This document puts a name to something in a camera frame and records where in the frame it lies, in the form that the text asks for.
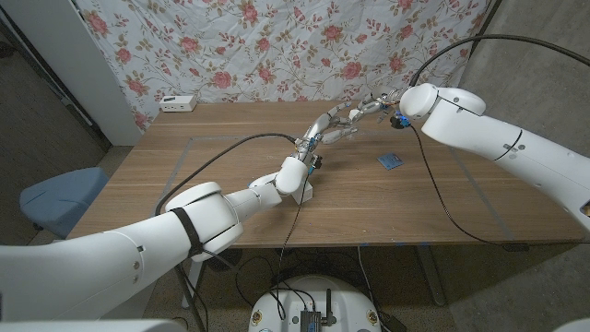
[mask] power strip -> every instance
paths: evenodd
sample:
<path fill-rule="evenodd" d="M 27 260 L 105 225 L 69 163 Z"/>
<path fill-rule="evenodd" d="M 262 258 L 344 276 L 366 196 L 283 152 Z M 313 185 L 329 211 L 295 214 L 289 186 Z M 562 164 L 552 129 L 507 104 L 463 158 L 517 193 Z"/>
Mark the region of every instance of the power strip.
<path fill-rule="evenodd" d="M 196 96 L 164 96 L 159 106 L 164 112 L 190 112 L 196 106 Z"/>

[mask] chair seat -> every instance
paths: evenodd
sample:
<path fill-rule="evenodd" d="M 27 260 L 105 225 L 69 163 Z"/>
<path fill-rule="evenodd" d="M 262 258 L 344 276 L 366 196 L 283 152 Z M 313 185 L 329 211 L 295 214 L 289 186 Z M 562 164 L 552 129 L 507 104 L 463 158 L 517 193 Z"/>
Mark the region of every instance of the chair seat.
<path fill-rule="evenodd" d="M 23 190 L 20 210 L 64 239 L 108 181 L 99 167 L 67 172 Z"/>

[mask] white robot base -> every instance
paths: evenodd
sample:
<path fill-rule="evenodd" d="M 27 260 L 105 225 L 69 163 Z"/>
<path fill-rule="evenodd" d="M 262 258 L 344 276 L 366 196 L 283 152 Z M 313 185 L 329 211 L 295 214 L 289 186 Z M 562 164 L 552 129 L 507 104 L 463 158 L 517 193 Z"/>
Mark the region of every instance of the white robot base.
<path fill-rule="evenodd" d="M 283 290 L 289 285 L 299 292 Z M 364 294 L 346 282 L 320 275 L 299 276 L 281 283 L 278 298 L 286 317 L 278 316 L 277 300 L 266 293 L 254 305 L 249 332 L 342 331 L 381 332 L 377 310 Z"/>

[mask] floral curtain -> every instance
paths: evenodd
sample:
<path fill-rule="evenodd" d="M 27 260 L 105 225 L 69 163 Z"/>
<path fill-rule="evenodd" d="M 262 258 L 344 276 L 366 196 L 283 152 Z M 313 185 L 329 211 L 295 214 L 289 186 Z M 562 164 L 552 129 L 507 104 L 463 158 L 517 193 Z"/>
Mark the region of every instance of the floral curtain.
<path fill-rule="evenodd" d="M 146 130 L 164 95 L 199 102 L 354 100 L 401 88 L 478 32 L 489 0 L 77 0 Z M 466 44 L 422 80 L 456 86 Z"/>

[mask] black strap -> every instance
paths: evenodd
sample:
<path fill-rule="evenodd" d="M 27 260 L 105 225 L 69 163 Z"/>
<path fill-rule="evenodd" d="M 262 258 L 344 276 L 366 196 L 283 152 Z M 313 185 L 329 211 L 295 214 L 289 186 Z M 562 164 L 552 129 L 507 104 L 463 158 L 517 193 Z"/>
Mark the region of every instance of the black strap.
<path fill-rule="evenodd" d="M 186 235 L 188 235 L 188 240 L 191 242 L 191 249 L 188 252 L 188 256 L 192 257 L 194 255 L 202 254 L 203 243 L 199 239 L 199 234 L 196 232 L 195 225 L 193 225 L 191 218 L 188 216 L 184 208 L 173 208 L 170 212 L 174 212 L 176 217 L 181 221 L 184 230 L 186 231 Z"/>

